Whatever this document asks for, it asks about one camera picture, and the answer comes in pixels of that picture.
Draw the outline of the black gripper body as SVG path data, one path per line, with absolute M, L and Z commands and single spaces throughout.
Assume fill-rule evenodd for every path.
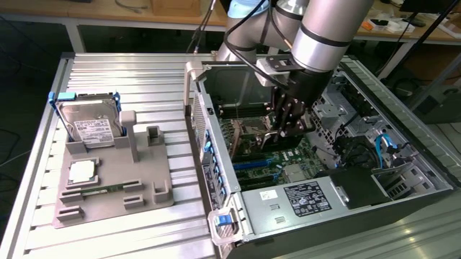
M 311 106 L 330 82 L 332 73 L 332 70 L 327 72 L 315 72 L 307 69 L 291 71 L 287 80 L 288 96 L 303 102 L 306 106 Z

